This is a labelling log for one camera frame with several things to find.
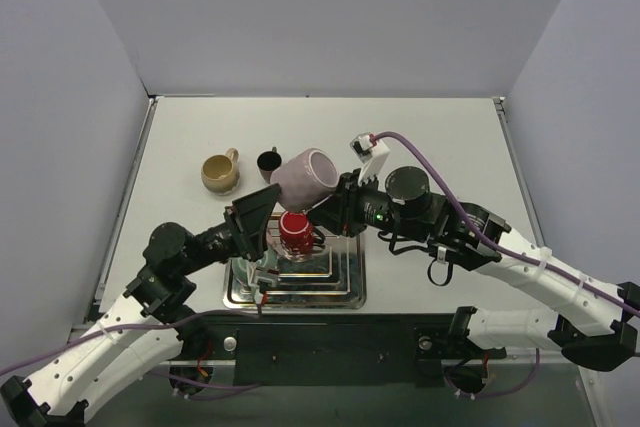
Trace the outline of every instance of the bolt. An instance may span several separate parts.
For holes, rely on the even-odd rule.
[[[238,346],[238,341],[235,337],[227,337],[226,339],[224,339],[222,345],[224,346],[224,350],[226,350],[227,352],[233,352]]]
[[[420,350],[431,350],[431,347],[433,347],[433,342],[431,342],[431,339],[429,337],[424,335],[418,339],[418,347],[420,347]]]

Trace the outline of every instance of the yellow mug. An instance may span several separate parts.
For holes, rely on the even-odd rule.
[[[214,194],[230,194],[240,180],[239,155],[237,149],[229,149],[224,155],[214,155],[205,160],[200,172],[204,186]]]

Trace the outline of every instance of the purple mug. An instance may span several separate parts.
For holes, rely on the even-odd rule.
[[[271,183],[280,184],[278,201],[289,212],[303,212],[335,192],[338,170],[320,149],[307,149],[271,174]]]

